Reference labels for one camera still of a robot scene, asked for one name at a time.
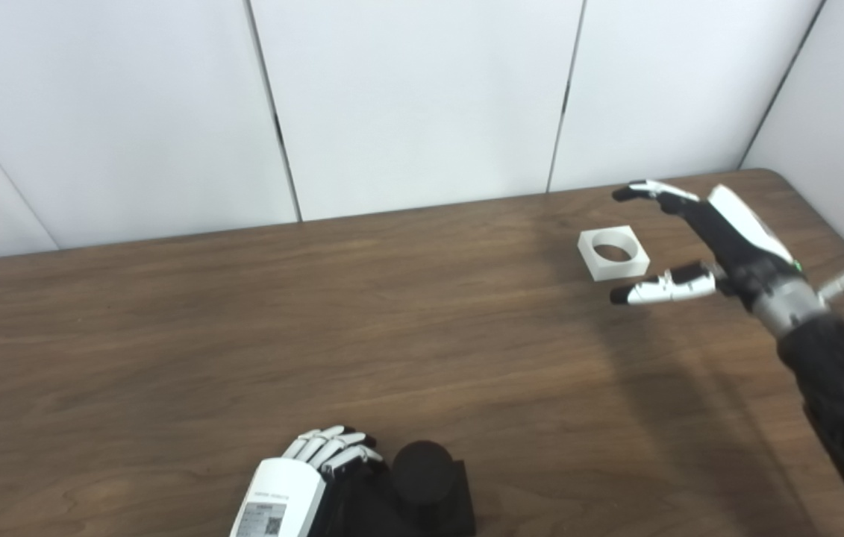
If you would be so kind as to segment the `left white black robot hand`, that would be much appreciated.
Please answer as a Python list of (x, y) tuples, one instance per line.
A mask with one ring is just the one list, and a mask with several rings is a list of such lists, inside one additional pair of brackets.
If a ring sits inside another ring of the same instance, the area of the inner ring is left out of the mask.
[(339, 536), (354, 479), (388, 469), (376, 446), (346, 425), (299, 434), (258, 463), (231, 536)]

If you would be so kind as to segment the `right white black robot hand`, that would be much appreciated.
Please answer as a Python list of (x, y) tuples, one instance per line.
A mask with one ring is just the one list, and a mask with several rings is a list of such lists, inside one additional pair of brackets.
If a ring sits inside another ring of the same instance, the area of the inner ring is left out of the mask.
[(668, 268), (636, 284), (610, 291), (615, 305), (685, 301), (721, 292), (747, 310), (763, 293), (804, 280), (801, 266), (760, 217), (730, 188), (716, 186), (706, 198), (663, 181), (637, 180), (612, 193), (624, 203), (650, 198), (665, 213), (688, 224), (709, 248), (713, 261)]

